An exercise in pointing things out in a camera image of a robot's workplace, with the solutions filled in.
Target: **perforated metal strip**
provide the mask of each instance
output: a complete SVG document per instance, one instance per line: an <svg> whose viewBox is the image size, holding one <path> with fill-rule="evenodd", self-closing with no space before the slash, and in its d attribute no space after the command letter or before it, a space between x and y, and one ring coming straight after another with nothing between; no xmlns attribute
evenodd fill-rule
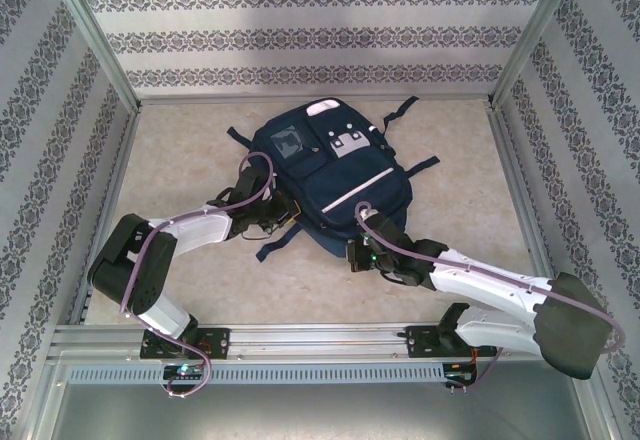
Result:
<svg viewBox="0 0 640 440"><path fill-rule="evenodd" d="M76 365L74 385L148 385L161 382L159 365ZM214 365L209 383L217 385L443 382L441 363L347 365ZM194 383L193 381L176 381Z"/></svg>

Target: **enclosure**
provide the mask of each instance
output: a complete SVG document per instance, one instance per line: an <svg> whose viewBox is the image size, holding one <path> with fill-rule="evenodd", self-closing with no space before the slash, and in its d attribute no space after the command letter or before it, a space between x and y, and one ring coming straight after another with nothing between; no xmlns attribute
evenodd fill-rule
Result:
<svg viewBox="0 0 640 440"><path fill-rule="evenodd" d="M0 5L0 438L640 438L640 0ZM468 299L353 274L304 233L259 263L278 232L174 260L165 291L231 334L211 385L165 398L171 362L141 359L144 328L87 281L116 222L234 185L229 127L338 97L383 130L411 95L387 139L405 168L440 163L407 233L575 274L624 347L587 381L507 351L450 395L446 359L396 332Z"/></svg>

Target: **backpack strap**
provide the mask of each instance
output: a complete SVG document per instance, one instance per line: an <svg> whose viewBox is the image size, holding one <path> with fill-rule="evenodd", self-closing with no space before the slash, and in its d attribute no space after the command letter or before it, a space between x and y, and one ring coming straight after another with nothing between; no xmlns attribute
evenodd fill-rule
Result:
<svg viewBox="0 0 640 440"><path fill-rule="evenodd" d="M300 232L300 230L302 230L302 227L298 223L296 223L289 229L287 233L282 236L282 238L276 240L275 242L263 245L260 251L256 253L256 258L258 259L258 261L262 263L264 262L265 258L267 258L267 255L269 255L271 252L286 247L287 244L293 239L293 237L295 237Z"/></svg>
<svg viewBox="0 0 640 440"><path fill-rule="evenodd" d="M440 159L434 155L433 157L423 160L407 170L407 176L411 178L416 173L420 173L422 170L433 167L436 163L440 163Z"/></svg>
<svg viewBox="0 0 640 440"><path fill-rule="evenodd" d="M247 150L251 148L251 141L247 137L243 137L242 135L240 135L235 128L229 128L229 130L227 130L227 134L240 145L244 145L245 147L247 147Z"/></svg>
<svg viewBox="0 0 640 440"><path fill-rule="evenodd" d="M400 105L400 108L398 108L398 110L384 117L384 132L382 134L386 135L387 129L389 128L389 124L393 122L396 118L400 118L405 113L407 113L407 110L409 110L409 107L413 105L415 102L417 102L418 100L420 100L418 97L413 96L408 100L406 100L402 105Z"/></svg>

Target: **backpack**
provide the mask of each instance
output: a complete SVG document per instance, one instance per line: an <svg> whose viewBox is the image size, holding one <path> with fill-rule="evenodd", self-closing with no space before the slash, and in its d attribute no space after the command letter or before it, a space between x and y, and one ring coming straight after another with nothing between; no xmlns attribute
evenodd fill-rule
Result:
<svg viewBox="0 0 640 440"><path fill-rule="evenodd" d="M227 131L251 152L263 152L272 159L276 188L300 207L296 224L258 252L260 262L300 230L333 255L344 257L347 242L360 234L354 211L362 200L404 231L413 199L409 177L439 159L431 157L405 171L384 134L389 123L404 115L416 100L411 97L384 118L385 132L337 98L317 100L269 120L252 141L233 127ZM267 169L261 157L249 161Z"/></svg>

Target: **wallpaper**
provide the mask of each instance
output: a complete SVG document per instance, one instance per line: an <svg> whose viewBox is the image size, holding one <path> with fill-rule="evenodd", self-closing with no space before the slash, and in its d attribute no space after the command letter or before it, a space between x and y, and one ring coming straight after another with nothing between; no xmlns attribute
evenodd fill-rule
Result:
<svg viewBox="0 0 640 440"><path fill-rule="evenodd" d="M61 0L0 0L0 439L19 438L129 112Z"/></svg>
<svg viewBox="0 0 640 440"><path fill-rule="evenodd" d="M141 98L489 93L538 0L87 0Z"/></svg>
<svg viewBox="0 0 640 440"><path fill-rule="evenodd" d="M622 438L640 438L638 0L562 0L504 105L556 271L627 332L601 358Z"/></svg>

